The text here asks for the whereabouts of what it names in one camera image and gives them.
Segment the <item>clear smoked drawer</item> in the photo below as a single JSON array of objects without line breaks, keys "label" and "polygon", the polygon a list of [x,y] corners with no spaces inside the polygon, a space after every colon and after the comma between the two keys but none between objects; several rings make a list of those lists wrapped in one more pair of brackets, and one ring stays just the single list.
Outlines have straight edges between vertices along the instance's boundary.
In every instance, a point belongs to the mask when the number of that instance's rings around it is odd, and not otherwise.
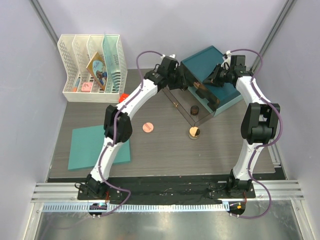
[{"label": "clear smoked drawer", "polygon": [[[192,127],[199,127],[212,119],[216,114],[215,111],[208,108],[206,102],[202,103],[202,99],[198,100],[189,90],[169,90],[166,87],[162,91]],[[193,105],[199,107],[199,113],[196,116],[190,114],[190,108]]]},{"label": "clear smoked drawer", "polygon": [[188,82],[188,87],[195,87],[195,93],[201,98],[208,101],[207,105],[212,111],[216,111],[220,100],[202,83],[196,76],[186,67],[184,63],[180,63],[184,67],[184,73]]}]

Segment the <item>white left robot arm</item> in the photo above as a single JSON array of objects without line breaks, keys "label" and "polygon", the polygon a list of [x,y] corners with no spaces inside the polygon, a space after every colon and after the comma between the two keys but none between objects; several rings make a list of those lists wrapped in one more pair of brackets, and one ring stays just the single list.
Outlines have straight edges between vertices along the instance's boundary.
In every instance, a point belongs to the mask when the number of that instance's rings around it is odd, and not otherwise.
[{"label": "white left robot arm", "polygon": [[131,119],[144,103],[166,87],[171,90],[184,90],[188,87],[182,66],[175,69],[159,66],[156,70],[147,72],[138,87],[125,100],[106,108],[102,149],[82,190],[89,198],[100,200],[106,195],[111,186],[107,179],[114,159],[120,147],[133,133]]}]

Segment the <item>dark amber round jar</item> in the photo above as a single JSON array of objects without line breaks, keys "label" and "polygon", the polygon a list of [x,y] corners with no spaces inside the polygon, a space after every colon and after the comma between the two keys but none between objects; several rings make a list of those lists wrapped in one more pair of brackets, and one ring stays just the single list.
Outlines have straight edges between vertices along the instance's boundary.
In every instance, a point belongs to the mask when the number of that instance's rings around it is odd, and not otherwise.
[{"label": "dark amber round jar", "polygon": [[192,105],[190,107],[190,114],[192,116],[197,116],[199,114],[200,108],[197,105]]}]

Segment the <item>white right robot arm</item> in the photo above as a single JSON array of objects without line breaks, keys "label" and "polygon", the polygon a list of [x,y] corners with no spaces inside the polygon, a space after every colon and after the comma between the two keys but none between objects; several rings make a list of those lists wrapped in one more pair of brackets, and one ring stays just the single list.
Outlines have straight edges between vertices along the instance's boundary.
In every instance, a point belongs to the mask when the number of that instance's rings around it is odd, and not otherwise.
[{"label": "white right robot arm", "polygon": [[245,71],[242,65],[217,64],[203,83],[219,87],[230,83],[242,95],[247,105],[240,127],[242,149],[224,187],[230,197],[236,198],[251,189],[253,169],[259,155],[277,133],[280,106],[271,103],[264,96],[255,77]]}]

